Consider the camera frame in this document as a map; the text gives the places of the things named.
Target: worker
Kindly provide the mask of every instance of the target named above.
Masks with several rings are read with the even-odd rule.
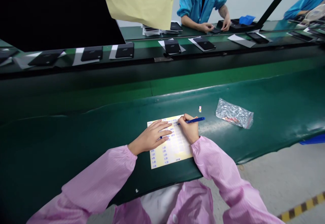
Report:
[[[224,223],[283,223],[267,211],[259,192],[240,178],[235,162],[213,141],[199,137],[198,122],[185,122],[191,119],[184,114],[178,122],[196,165],[205,178],[213,179],[230,206],[223,214]],[[137,155],[168,140],[172,131],[164,129],[171,125],[158,120],[129,145],[109,149],[27,223],[86,224],[91,214],[104,212],[132,174]],[[199,180],[157,190],[115,207],[113,223],[215,223],[211,191]]]
[[[294,19],[295,17],[304,15],[313,10],[315,7],[324,3],[324,0],[299,0],[295,5],[285,12],[284,19]]]
[[[211,32],[214,25],[208,23],[212,9],[219,11],[224,19],[222,31],[228,31],[231,21],[227,6],[227,0],[179,0],[177,15],[181,17],[182,24],[205,33]]]

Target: clear plastic bag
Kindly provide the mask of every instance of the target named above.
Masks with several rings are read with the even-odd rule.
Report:
[[[216,116],[231,124],[250,129],[253,124],[254,113],[220,98]]]

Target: blue pen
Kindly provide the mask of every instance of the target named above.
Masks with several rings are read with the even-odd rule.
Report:
[[[205,117],[199,117],[199,118],[195,118],[195,119],[192,119],[192,120],[187,120],[185,121],[186,123],[193,123],[193,122],[198,122],[198,121],[203,121],[205,120]]]

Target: black pole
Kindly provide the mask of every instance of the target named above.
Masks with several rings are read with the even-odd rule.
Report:
[[[282,0],[274,0],[271,5],[268,7],[266,12],[263,14],[261,19],[257,22],[256,28],[261,29],[263,27],[263,24],[265,21],[270,17],[270,15],[273,13],[273,11],[277,8],[277,6],[280,4]]]

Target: concrete floor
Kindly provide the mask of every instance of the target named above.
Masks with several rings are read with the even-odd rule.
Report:
[[[238,169],[242,178],[260,191],[268,211],[277,216],[325,191],[324,155],[325,143],[295,144],[238,166]],[[211,189],[216,222],[223,223],[222,214],[228,206],[212,181],[204,178],[201,181]],[[103,214],[91,216],[87,223],[109,224],[113,215],[114,207],[110,207]],[[289,223],[325,223],[325,204],[308,210]]]

